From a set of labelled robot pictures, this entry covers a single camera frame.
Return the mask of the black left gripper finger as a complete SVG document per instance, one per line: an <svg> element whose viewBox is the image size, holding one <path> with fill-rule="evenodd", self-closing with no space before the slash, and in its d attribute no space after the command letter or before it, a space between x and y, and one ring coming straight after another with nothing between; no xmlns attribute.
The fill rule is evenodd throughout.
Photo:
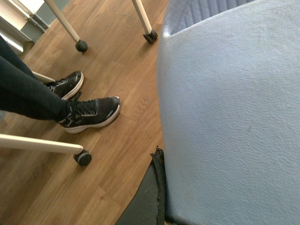
<svg viewBox="0 0 300 225"><path fill-rule="evenodd" d="M157 147L139 188L116 222L117 225L163 225L165 223L164 152Z"/></svg>

